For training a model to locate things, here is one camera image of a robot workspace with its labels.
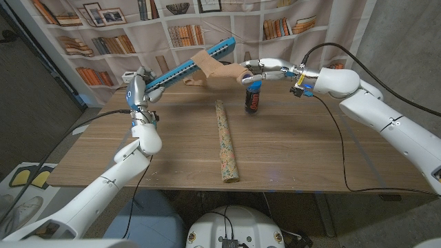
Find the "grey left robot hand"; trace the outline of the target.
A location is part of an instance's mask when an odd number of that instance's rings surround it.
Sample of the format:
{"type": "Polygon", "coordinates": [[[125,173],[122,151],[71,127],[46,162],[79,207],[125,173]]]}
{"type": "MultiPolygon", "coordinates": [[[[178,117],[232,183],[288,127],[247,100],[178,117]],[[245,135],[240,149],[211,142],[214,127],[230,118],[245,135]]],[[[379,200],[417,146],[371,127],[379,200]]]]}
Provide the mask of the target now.
{"type": "Polygon", "coordinates": [[[146,85],[156,78],[156,74],[149,68],[141,66],[129,82],[126,90],[126,101],[135,111],[143,111],[148,103],[156,103],[162,97],[165,87],[160,86],[151,92],[146,92],[146,85]]]}

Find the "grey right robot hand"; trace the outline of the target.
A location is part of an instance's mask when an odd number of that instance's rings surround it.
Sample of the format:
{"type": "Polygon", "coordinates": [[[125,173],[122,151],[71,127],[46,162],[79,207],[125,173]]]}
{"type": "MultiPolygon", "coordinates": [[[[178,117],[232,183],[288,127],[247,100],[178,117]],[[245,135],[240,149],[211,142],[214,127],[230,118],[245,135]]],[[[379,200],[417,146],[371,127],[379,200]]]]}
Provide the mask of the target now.
{"type": "Polygon", "coordinates": [[[240,64],[249,72],[242,77],[243,85],[250,85],[256,81],[293,81],[300,79],[315,81],[319,71],[302,68],[288,61],[274,58],[264,58],[244,61],[240,64]]]}

